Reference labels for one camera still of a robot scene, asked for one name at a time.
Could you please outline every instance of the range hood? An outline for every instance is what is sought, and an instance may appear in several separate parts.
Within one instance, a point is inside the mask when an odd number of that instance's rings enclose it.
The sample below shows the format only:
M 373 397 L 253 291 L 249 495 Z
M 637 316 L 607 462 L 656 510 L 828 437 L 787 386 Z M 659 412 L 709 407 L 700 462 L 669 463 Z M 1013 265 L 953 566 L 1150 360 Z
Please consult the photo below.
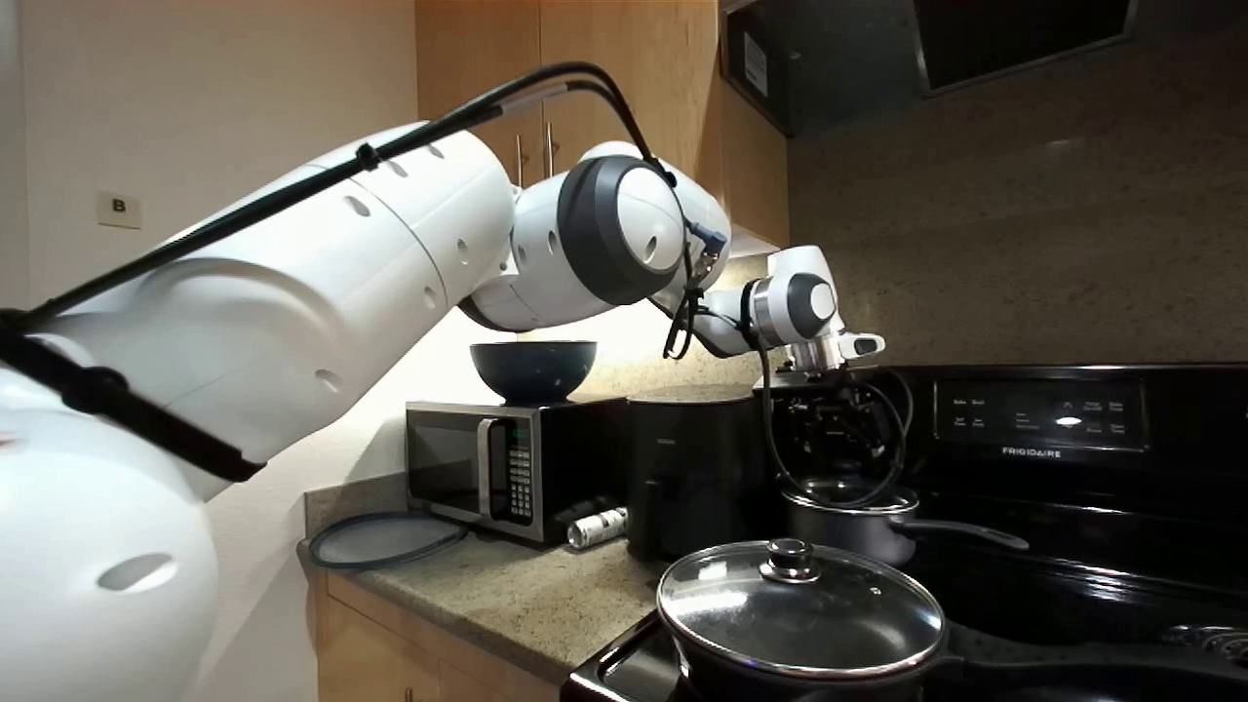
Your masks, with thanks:
M 1125 40 L 1134 0 L 722 0 L 722 69 L 787 137 Z

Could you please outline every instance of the microwave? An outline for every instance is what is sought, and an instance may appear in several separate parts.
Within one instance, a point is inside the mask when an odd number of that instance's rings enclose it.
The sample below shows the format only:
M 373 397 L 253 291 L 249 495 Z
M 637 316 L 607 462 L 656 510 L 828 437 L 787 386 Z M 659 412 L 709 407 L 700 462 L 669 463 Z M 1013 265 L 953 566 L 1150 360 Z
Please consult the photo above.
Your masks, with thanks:
M 561 542 L 581 516 L 630 505 L 630 402 L 405 407 L 409 507 Z

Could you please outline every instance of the robotic arm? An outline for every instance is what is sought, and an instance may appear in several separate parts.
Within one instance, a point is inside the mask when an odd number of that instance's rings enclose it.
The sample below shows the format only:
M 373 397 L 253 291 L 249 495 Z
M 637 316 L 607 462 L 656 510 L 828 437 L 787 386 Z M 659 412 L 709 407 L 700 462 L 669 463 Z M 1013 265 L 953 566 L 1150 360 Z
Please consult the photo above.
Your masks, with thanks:
M 815 246 L 744 289 L 713 284 L 730 213 L 648 157 L 630 108 L 637 144 L 514 191 L 466 130 L 548 98 L 533 86 L 307 160 L 143 265 L 0 316 L 0 697 L 178 697 L 216 614 L 198 507 L 247 480 L 223 463 L 259 469 L 336 420 L 457 306 L 524 333 L 656 302 L 713 354 L 880 352 L 841 333 Z M 185 450 L 168 420 L 243 462 Z

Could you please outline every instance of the countertop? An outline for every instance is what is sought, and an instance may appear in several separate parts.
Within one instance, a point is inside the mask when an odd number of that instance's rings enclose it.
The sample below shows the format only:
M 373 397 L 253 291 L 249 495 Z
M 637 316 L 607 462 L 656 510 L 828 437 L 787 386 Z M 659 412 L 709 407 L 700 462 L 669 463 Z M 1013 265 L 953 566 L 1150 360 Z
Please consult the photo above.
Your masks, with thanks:
M 303 495 L 303 534 L 363 510 L 405 510 L 401 476 Z M 656 607 L 656 571 L 605 542 L 572 555 L 466 529 L 412 559 L 336 571 L 539 676 L 565 676 Z

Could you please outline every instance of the stovetop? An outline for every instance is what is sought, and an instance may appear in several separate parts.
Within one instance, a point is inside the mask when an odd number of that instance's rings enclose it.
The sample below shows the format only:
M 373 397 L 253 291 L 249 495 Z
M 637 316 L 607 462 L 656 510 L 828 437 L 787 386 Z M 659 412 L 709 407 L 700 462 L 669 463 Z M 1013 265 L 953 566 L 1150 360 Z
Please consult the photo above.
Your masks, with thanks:
M 901 571 L 953 622 L 917 697 L 1248 697 L 1248 367 L 938 367 L 890 371 L 892 386 L 897 375 L 917 411 L 904 440 L 919 472 L 904 480 L 919 516 L 1030 542 L 917 538 Z M 653 614 L 579 666 L 565 697 L 700 689 Z

